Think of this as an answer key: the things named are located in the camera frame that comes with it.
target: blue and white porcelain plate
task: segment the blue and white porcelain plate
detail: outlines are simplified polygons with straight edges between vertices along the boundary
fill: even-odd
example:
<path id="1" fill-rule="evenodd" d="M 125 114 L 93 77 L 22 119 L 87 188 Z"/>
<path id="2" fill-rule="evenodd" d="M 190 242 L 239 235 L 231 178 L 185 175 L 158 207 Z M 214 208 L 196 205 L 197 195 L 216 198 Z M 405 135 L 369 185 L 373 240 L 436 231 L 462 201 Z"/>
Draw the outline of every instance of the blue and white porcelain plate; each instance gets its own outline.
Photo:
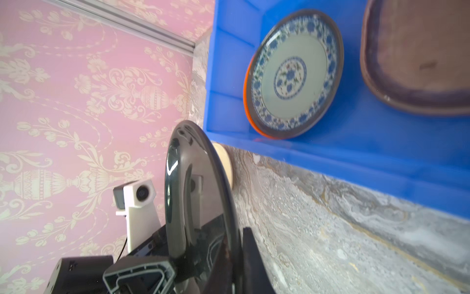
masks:
<path id="1" fill-rule="evenodd" d="M 301 10 L 279 22 L 248 76 L 247 104 L 257 127 L 282 139 L 310 129 L 334 98 L 343 59 L 341 34 L 324 13 Z"/>

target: floral wallpaper pattern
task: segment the floral wallpaper pattern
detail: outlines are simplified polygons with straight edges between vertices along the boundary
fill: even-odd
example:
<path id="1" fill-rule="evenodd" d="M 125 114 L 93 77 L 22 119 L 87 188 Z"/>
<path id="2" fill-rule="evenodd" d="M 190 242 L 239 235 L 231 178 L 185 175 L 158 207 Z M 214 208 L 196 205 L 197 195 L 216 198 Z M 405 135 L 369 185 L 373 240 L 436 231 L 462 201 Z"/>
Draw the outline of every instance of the floral wallpaper pattern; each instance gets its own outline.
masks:
<path id="1" fill-rule="evenodd" d="M 190 57 L 35 0 L 0 9 L 0 294 L 62 256 L 119 254 L 112 188 L 152 177 L 188 115 Z"/>
<path id="2" fill-rule="evenodd" d="M 197 41 L 212 27 L 215 0 L 98 0 Z"/>

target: webcam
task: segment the webcam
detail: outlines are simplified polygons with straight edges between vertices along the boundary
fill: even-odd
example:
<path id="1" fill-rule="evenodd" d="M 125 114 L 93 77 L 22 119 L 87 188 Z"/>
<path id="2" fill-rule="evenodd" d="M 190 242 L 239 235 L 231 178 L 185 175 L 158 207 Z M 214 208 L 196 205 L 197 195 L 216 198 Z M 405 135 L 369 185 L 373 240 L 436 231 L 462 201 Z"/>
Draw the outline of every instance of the webcam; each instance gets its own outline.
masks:
<path id="1" fill-rule="evenodd" d="M 118 211 L 127 223 L 127 251 L 131 252 L 161 225 L 153 204 L 156 192 L 151 179 L 132 181 L 113 189 Z"/>
<path id="2" fill-rule="evenodd" d="M 118 209 L 125 207 L 143 207 L 155 199 L 155 188 L 152 180 L 132 181 L 113 189 L 114 200 Z"/>

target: blue plastic bin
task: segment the blue plastic bin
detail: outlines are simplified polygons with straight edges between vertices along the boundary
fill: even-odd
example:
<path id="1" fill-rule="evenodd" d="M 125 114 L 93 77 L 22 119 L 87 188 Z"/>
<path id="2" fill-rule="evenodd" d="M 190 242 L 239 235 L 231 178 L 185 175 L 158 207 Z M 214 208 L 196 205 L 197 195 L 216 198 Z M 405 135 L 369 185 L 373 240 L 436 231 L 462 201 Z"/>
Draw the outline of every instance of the blue plastic bin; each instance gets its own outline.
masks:
<path id="1" fill-rule="evenodd" d="M 204 131 L 211 140 L 470 219 L 470 118 L 429 118 L 378 101 L 360 71 L 365 0 L 218 0 L 209 50 Z M 305 134 L 270 140 L 250 125 L 243 81 L 269 30 L 303 8 L 338 25 L 341 83 L 325 116 Z"/>

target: beige roller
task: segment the beige roller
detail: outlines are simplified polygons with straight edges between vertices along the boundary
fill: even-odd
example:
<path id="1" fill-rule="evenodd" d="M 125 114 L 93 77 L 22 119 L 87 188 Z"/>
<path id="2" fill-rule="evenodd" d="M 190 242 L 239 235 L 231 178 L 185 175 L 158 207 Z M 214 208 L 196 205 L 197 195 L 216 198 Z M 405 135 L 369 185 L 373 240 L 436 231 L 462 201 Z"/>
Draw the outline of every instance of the beige roller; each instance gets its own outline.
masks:
<path id="1" fill-rule="evenodd" d="M 219 143 L 212 142 L 217 155 L 222 162 L 222 165 L 225 170 L 225 174 L 227 175 L 228 183 L 230 184 L 230 188 L 233 188 L 233 172 L 232 172 L 232 163 L 230 162 L 230 157 L 228 156 L 227 150 L 225 150 L 224 146 L 220 145 Z"/>

